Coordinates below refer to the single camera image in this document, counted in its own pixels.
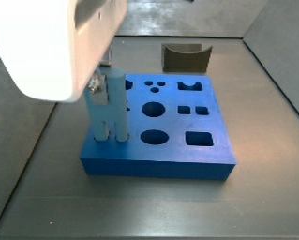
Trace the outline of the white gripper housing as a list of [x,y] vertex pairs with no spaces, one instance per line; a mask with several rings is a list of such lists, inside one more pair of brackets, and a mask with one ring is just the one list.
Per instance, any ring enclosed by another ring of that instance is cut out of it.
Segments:
[[108,104],[106,76],[96,67],[126,4],[126,0],[0,0],[0,58],[23,95],[73,102],[89,82],[90,102]]

